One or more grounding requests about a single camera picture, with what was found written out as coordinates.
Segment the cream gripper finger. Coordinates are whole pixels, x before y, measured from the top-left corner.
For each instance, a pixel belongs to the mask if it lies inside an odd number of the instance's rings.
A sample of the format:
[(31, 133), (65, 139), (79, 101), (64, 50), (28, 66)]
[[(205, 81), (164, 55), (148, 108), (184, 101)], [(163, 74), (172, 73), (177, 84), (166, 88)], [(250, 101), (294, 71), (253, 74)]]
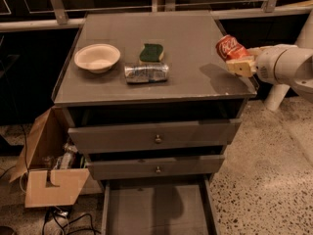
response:
[(248, 48), (247, 51), (251, 56), (257, 57), (266, 49), (268, 49), (268, 46)]
[(256, 73), (254, 58), (233, 59), (226, 62), (228, 71), (242, 77), (252, 77)]

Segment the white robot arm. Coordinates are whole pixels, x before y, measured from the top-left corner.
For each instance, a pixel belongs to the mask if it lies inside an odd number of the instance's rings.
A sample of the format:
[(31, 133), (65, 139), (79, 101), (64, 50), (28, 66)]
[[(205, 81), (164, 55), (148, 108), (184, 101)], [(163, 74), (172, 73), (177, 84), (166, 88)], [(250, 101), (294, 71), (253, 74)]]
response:
[(313, 102), (313, 50), (279, 44), (251, 48), (246, 57), (226, 62), (229, 72), (243, 77), (254, 74), (273, 86), (287, 85), (297, 95)]

